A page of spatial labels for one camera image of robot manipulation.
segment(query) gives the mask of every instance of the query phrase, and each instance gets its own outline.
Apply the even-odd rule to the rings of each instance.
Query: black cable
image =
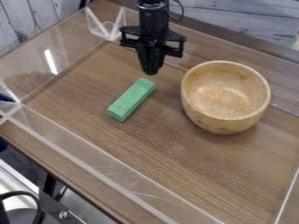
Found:
[[[184,17],[183,3],[180,2],[180,0],[173,0],[173,1],[181,6],[181,15],[180,15],[180,18],[179,18],[179,19],[175,18],[175,17],[171,15],[171,13],[169,13],[169,11],[168,11],[167,8],[165,8],[165,12],[167,12],[167,14],[168,14],[168,17],[169,17],[175,22],[181,22],[181,21],[183,21],[183,17]]]
[[[36,196],[29,193],[29,192],[22,192],[22,191],[17,191],[17,192],[6,192],[4,194],[0,195],[0,201],[13,197],[13,196],[18,196],[18,195],[26,195],[29,196],[34,203],[36,203],[36,215],[34,215],[34,219],[32,224],[40,224],[41,223],[41,219],[42,219],[42,208],[41,208],[41,204],[38,199],[36,198]]]

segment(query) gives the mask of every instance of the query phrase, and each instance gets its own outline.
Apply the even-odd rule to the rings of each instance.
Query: wooden table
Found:
[[[130,5],[129,1],[96,1],[90,9],[96,15],[113,18],[118,9],[113,3]],[[98,38],[85,39],[84,32],[76,33],[74,24],[78,28],[85,26],[80,14],[49,30],[50,36],[60,34],[62,38],[48,44],[72,52],[58,58],[58,70],[77,61],[84,49],[92,45],[96,48],[56,78],[37,69],[38,73],[30,73],[30,78],[24,75],[22,80],[10,79],[5,84],[25,96],[22,103],[220,221],[273,223],[299,167],[297,52],[187,18],[183,25],[199,32],[173,27],[188,38],[184,58],[167,59],[168,65],[151,78],[157,85],[153,95],[125,123],[120,123],[106,116],[105,109],[144,76],[136,53],[113,43],[97,45]],[[77,35],[72,42],[62,42],[65,30]],[[44,41],[42,35],[18,52],[8,54],[0,66],[5,67],[14,57],[22,58],[30,45],[40,41]],[[232,60],[253,67],[272,88],[275,107],[269,106],[257,126],[239,135],[217,136],[203,131],[183,112],[184,72],[207,60]],[[20,63],[24,73],[24,68],[32,71],[25,66],[28,62]],[[46,85],[30,94],[45,81]],[[0,133],[16,149],[117,221],[163,222],[10,122],[1,125]],[[96,165],[97,155],[76,147],[69,153]]]

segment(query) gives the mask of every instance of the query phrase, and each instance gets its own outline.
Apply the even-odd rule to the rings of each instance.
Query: wooden bowl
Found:
[[[192,122],[228,135],[252,127],[265,112],[271,91],[251,67],[216,60],[193,67],[181,80],[181,105]]]

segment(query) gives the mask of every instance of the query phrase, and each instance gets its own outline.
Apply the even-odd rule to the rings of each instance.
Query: bowl rim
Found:
[[[264,87],[265,87],[265,99],[264,99],[264,102],[260,105],[260,107],[253,112],[251,112],[247,115],[239,115],[239,116],[235,116],[235,117],[209,115],[209,114],[204,113],[199,108],[195,108],[192,106],[188,98],[187,98],[187,93],[185,93],[185,90],[184,90],[183,86],[184,86],[184,83],[185,83],[187,79],[189,78],[193,70],[196,70],[199,67],[207,66],[208,64],[219,64],[219,63],[227,63],[227,64],[231,64],[231,65],[235,65],[235,66],[239,66],[239,67],[244,67],[245,69],[248,69],[257,76],[257,78],[261,80],[261,82],[264,84]],[[192,67],[187,71],[187,73],[185,73],[185,75],[183,76],[183,79],[181,79],[181,98],[188,102],[189,107],[195,111],[199,111],[201,114],[204,114],[207,117],[211,117],[213,119],[219,119],[219,120],[223,120],[223,121],[236,121],[236,120],[248,119],[249,117],[256,116],[257,114],[260,114],[265,110],[265,108],[267,108],[267,106],[269,104],[269,100],[271,100],[271,89],[269,89],[269,85],[268,85],[265,77],[252,67],[245,66],[245,65],[243,65],[243,64],[240,64],[237,62],[228,61],[228,60],[212,60],[212,61],[207,61],[207,62],[200,63],[197,66]]]

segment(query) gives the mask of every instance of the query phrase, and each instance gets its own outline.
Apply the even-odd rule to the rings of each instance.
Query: green eraser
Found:
[[[153,91],[155,83],[140,78],[108,107],[106,114],[122,122]]]

